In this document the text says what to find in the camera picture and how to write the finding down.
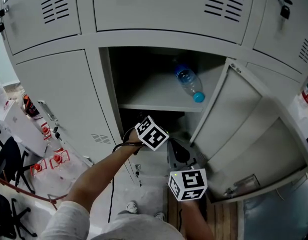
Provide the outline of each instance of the sneaker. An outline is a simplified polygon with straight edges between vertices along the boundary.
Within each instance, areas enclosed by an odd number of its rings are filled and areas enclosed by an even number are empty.
[[[165,221],[165,215],[163,212],[157,213],[154,217],[161,220],[162,222]]]
[[[126,206],[126,211],[128,211],[131,214],[137,214],[137,205],[135,202],[130,201]]]

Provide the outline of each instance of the black and white cube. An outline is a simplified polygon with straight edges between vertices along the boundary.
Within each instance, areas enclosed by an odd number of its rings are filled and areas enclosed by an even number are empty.
[[[157,126],[150,116],[142,123],[138,123],[135,129],[138,138],[154,151],[169,138],[168,134]]]
[[[199,199],[207,189],[205,169],[170,172],[168,186],[177,201]]]

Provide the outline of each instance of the locker vent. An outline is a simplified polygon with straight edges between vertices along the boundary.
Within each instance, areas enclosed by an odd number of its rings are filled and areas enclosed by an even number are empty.
[[[106,143],[106,144],[110,144],[110,139],[108,136],[105,135],[98,135],[98,134],[91,134],[94,141],[98,142],[98,143]]]
[[[239,22],[243,7],[244,0],[207,0],[205,12]]]
[[[301,58],[306,63],[308,62],[308,40],[306,38],[299,52],[299,58]]]
[[[69,16],[67,0],[40,0],[44,23]]]

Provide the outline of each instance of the black chair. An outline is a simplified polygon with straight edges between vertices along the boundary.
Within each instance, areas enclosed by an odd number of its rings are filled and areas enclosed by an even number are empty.
[[[27,207],[24,211],[17,215],[14,202],[16,202],[16,200],[12,198],[13,212],[11,212],[8,200],[0,194],[0,237],[3,236],[9,239],[16,239],[14,225],[16,226],[20,239],[25,240],[25,238],[20,235],[20,228],[30,234],[33,238],[37,237],[36,233],[29,232],[28,229],[20,222],[20,218],[22,218],[25,213],[30,212],[30,208]]]
[[[32,164],[23,167],[24,159],[26,156],[28,156],[28,153],[24,151],[23,155],[20,156],[20,150],[13,137],[9,137],[5,144],[0,141],[0,146],[2,148],[0,150],[0,178],[3,180],[6,179],[8,182],[13,180],[15,181],[15,186],[17,186],[19,184],[19,178],[22,177],[29,191],[32,194],[35,194],[35,191],[30,188],[24,175],[24,172],[30,169],[30,167],[33,165]]]

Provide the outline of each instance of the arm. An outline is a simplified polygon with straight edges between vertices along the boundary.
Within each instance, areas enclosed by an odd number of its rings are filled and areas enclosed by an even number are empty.
[[[128,142],[139,141],[136,131],[132,131]],[[74,183],[66,200],[78,203],[90,212],[95,199],[104,191],[118,170],[137,149],[139,146],[122,146],[89,168]]]
[[[214,240],[213,233],[195,201],[183,201],[182,209],[182,218],[188,240]]]

